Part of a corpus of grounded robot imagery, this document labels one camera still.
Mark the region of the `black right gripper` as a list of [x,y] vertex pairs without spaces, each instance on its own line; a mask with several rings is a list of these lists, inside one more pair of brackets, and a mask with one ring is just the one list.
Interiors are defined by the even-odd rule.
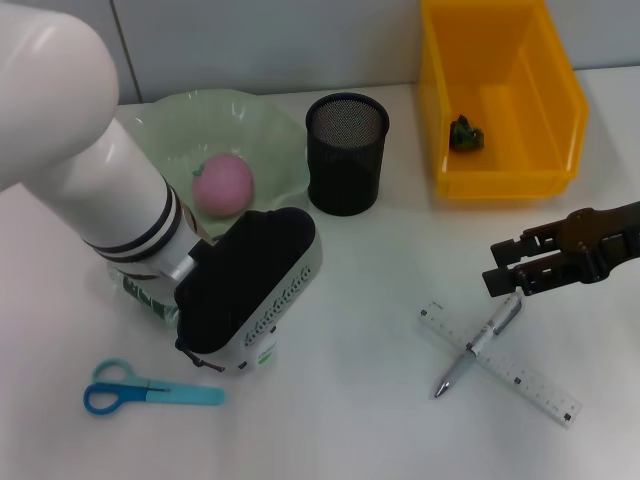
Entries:
[[581,209],[563,222],[533,227],[518,240],[496,243],[491,252],[497,265],[518,264],[482,274],[492,297],[518,289],[532,296],[574,283],[597,283],[615,267],[639,257],[639,203]]

